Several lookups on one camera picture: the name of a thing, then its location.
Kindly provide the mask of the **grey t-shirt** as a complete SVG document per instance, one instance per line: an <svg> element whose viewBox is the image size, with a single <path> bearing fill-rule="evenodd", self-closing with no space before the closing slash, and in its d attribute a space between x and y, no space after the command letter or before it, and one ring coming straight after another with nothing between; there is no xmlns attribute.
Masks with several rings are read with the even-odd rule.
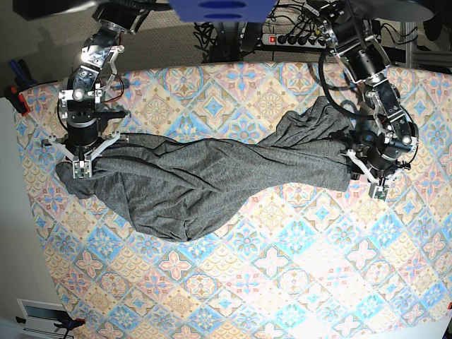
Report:
<svg viewBox="0 0 452 339"><path fill-rule="evenodd" d="M303 113L287 112L256 144L217 138L180 143L131 133L94 161L92 177L74 178L67 162L56 174L70 194L97 197L135 231L188 242L222 227L269 187L300 183L345 191L349 128L349 119L320 97Z"/></svg>

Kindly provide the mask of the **red black clamp left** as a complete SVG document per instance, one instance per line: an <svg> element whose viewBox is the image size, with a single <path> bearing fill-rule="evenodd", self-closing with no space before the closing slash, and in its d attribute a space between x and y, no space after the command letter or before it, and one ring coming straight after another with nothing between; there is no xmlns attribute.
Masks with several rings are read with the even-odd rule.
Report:
<svg viewBox="0 0 452 339"><path fill-rule="evenodd" d="M4 88L4 97L23 117L29 114L30 108L25 100L25 97L19 92L16 86L8 86Z"/></svg>

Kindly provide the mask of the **patterned tile tablecloth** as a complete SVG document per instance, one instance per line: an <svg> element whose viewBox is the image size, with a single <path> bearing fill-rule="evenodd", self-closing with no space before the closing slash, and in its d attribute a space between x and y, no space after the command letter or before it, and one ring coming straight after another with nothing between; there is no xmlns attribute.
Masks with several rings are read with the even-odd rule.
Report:
<svg viewBox="0 0 452 339"><path fill-rule="evenodd" d="M451 77L391 68L420 128L384 202L301 184L253 196L222 228L173 244L137 233L96 198L68 194L57 85L15 116L31 211L79 338L357 338L451 318Z"/></svg>

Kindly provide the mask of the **white power strip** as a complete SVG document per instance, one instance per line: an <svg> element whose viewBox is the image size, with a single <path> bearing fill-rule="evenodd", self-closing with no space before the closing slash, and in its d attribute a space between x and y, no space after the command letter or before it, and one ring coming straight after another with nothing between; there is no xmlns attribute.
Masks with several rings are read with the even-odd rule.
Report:
<svg viewBox="0 0 452 339"><path fill-rule="evenodd" d="M326 47L326 42L322 37L308 33L296 35L264 33L261 38L261 43L266 46L308 47L316 49Z"/></svg>

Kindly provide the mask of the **black clamp bottom left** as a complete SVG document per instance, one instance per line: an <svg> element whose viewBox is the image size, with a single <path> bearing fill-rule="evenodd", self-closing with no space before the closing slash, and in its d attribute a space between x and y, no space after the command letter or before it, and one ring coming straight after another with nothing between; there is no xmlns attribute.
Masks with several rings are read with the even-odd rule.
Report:
<svg viewBox="0 0 452 339"><path fill-rule="evenodd" d="M16 317L18 324L24 325L24 330L47 335L70 334L75 328L85 325L84 319L43 319L36 317Z"/></svg>

